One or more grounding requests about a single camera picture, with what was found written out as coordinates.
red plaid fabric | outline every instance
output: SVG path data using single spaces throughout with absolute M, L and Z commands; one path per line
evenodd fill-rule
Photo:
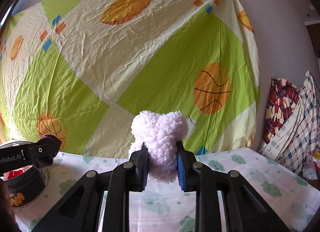
M 299 90 L 285 79 L 272 79 L 263 140 L 268 144 L 299 102 Z

white wall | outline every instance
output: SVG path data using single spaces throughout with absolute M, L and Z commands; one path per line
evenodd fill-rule
M 42 0 L 20 0 L 14 12 Z M 261 142 L 271 78 L 286 78 L 301 87 L 307 70 L 320 80 L 319 66 L 304 25 L 308 0 L 240 0 L 255 31 L 259 58 L 261 103 L 257 116 L 257 137 Z

white tablecloth with green clouds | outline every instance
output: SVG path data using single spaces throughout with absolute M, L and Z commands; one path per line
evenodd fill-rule
M 239 171 L 290 228 L 302 231 L 320 206 L 317 189 L 247 147 L 196 158 L 217 171 Z M 30 205 L 15 210 L 20 229 L 30 232 L 88 170 L 111 171 L 126 161 L 59 152 L 44 192 Z M 195 202 L 195 193 L 182 192 L 177 180 L 171 184 L 148 181 L 143 193 L 130 193 L 130 232 L 194 231 Z

silver rivet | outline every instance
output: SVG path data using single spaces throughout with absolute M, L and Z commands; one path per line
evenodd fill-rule
M 202 167 L 202 163 L 200 163 L 200 162 L 194 162 L 194 163 L 192 164 L 192 166 L 195 167 L 195 168 L 197 168 L 197 169 L 199 169 L 199 168 Z
M 239 177 L 239 172 L 237 172 L 237 171 L 231 171 L 231 172 L 230 172 L 230 176 L 233 177 L 233 178 L 237 178 L 237 177 Z
M 92 177 L 94 177 L 94 176 L 96 176 L 96 172 L 95 172 L 95 171 L 88 171 L 88 172 L 87 172 L 87 177 L 88 177 L 88 178 L 92 178 Z
M 126 169 L 130 169 L 133 167 L 133 163 L 132 162 L 126 162 L 123 164 L 123 167 Z

pink fluffy plush toy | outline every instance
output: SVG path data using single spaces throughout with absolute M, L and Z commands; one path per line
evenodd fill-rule
M 188 124 L 180 111 L 156 114 L 142 111 L 131 125 L 135 141 L 130 155 L 141 149 L 143 142 L 149 153 L 149 174 L 161 182 L 174 181 L 177 176 L 177 146 L 188 132 Z

